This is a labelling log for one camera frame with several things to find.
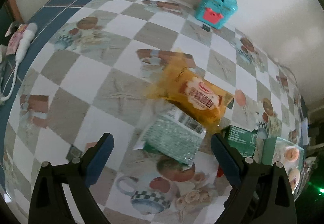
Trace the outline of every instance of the teal toy house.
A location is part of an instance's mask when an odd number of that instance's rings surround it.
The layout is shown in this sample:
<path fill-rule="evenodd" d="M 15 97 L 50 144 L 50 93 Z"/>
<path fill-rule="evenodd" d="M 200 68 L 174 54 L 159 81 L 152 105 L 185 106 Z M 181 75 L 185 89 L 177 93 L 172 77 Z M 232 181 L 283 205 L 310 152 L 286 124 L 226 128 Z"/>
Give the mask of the teal toy house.
<path fill-rule="evenodd" d="M 201 0 L 195 17 L 216 29 L 221 29 L 237 11 L 236 0 Z"/>

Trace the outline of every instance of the packaged bread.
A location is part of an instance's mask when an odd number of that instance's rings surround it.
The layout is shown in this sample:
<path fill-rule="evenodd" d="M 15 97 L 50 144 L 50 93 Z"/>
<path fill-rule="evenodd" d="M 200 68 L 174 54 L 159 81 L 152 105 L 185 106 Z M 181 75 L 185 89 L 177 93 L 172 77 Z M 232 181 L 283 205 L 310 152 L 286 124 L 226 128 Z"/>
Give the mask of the packaged bread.
<path fill-rule="evenodd" d="M 149 86 L 146 96 L 168 100 L 201 123 L 210 133 L 217 131 L 226 106 L 234 97 L 189 70 L 183 53 L 172 58 L 159 80 Z"/>

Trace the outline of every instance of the table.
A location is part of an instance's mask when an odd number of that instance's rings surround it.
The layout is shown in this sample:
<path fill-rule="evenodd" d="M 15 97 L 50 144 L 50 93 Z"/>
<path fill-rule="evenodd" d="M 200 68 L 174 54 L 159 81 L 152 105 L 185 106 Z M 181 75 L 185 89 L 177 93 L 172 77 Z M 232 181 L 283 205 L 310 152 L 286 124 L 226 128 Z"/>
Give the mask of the table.
<path fill-rule="evenodd" d="M 28 217 L 41 162 L 68 163 L 109 132 L 114 150 L 90 191 L 111 223 L 214 223 L 231 186 L 224 176 L 216 177 L 210 136 L 187 170 L 159 154 L 133 150 L 141 131 L 163 109 L 143 97 L 150 80 L 142 76 L 136 51 L 180 48 L 191 54 L 199 75 L 236 96 L 221 128 L 253 130 L 261 122 L 273 136 L 288 139 L 300 128 L 296 85 L 238 29 L 226 24 L 208 32 L 180 1 L 83 2 L 67 6 L 77 12 L 67 14 L 48 37 L 15 97 L 4 141 L 7 193 Z M 29 94 L 48 96 L 40 123 L 24 122 L 21 96 Z M 262 143 L 257 140 L 256 160 Z M 75 220 L 83 223 L 66 186 L 64 191 Z M 155 201 L 158 192 L 165 196 Z"/>

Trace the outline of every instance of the white charger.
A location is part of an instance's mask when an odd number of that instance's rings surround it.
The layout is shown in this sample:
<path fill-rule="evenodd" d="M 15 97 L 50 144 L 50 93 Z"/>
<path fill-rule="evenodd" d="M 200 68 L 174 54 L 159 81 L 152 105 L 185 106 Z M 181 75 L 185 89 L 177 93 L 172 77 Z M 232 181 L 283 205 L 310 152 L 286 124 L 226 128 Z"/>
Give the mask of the white charger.
<path fill-rule="evenodd" d="M 0 103 L 5 102 L 7 99 L 9 99 L 11 97 L 12 92 L 15 87 L 16 79 L 17 79 L 18 66 L 24 59 L 24 57 L 27 53 L 27 50 L 30 46 L 30 42 L 34 39 L 36 32 L 37 32 L 37 24 L 35 24 L 35 23 L 30 23 L 27 26 L 26 30 L 23 32 L 23 37 L 20 40 L 19 46 L 16 51 L 16 67 L 14 70 L 14 78 L 12 81 L 12 86 L 11 86 L 9 94 L 5 97 L 0 98 Z"/>

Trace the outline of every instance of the pink package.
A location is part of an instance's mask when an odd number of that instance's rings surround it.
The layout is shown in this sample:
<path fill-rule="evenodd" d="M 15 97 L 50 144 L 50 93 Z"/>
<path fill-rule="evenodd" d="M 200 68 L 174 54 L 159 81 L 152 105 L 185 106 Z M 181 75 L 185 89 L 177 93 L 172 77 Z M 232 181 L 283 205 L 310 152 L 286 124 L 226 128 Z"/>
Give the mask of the pink package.
<path fill-rule="evenodd" d="M 22 34 L 26 30 L 27 26 L 28 26 L 27 24 L 22 24 L 18 28 L 18 30 L 12 35 L 8 44 L 6 56 L 14 55 L 16 53 L 17 48 L 19 46 L 19 42 L 22 39 Z"/>

